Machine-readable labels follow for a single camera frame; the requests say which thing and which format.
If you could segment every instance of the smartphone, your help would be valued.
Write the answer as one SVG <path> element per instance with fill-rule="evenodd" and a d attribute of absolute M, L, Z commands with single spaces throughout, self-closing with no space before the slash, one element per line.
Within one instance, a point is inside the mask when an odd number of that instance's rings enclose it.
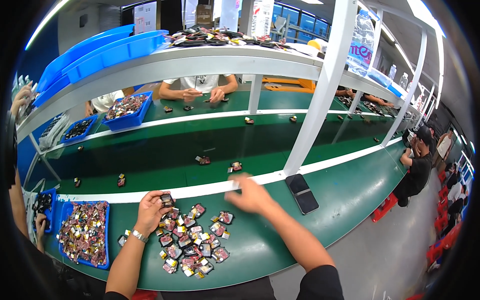
<path fill-rule="evenodd" d="M 302 214 L 306 215 L 318 208 L 318 203 L 301 174 L 288 176 L 285 182 L 295 198 Z"/>

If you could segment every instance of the black cap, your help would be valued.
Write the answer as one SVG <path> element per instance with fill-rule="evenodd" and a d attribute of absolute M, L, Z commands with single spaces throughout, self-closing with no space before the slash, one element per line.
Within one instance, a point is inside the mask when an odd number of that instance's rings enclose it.
<path fill-rule="evenodd" d="M 430 145 L 432 143 L 432 132 L 430 132 L 430 128 L 423 125 L 421 126 L 417 132 L 417 137 L 421 139 L 426 145 Z"/>

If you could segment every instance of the orange pallet jack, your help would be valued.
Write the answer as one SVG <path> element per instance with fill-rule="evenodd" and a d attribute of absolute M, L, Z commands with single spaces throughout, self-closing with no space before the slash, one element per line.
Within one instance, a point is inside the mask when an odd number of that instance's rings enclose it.
<path fill-rule="evenodd" d="M 313 94 L 315 91 L 315 83 L 312 80 L 307 79 L 284 79 L 284 78 L 271 78 L 264 77 L 262 82 L 277 83 L 277 84 L 297 84 L 301 87 L 294 86 L 266 86 L 265 88 L 271 91 L 281 92 L 302 92 Z"/>

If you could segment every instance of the white shelf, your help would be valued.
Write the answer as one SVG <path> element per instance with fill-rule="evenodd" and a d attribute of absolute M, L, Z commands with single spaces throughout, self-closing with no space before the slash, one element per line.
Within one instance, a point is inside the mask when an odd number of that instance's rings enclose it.
<path fill-rule="evenodd" d="M 323 60 L 297 51 L 259 46 L 170 48 L 103 69 L 56 93 L 17 129 L 18 142 L 51 118 L 95 97 L 123 88 L 195 75 L 261 74 L 318 80 Z M 340 85 L 401 105 L 378 83 L 344 71 Z"/>

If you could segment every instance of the wristwatch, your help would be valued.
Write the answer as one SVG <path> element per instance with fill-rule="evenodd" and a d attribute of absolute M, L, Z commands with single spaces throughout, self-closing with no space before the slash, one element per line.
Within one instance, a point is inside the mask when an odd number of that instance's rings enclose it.
<path fill-rule="evenodd" d="M 135 228 L 130 232 L 131 235 L 135 236 L 137 239 L 141 240 L 144 243 L 148 242 L 148 237 L 145 237 L 143 234 L 138 232 Z"/>

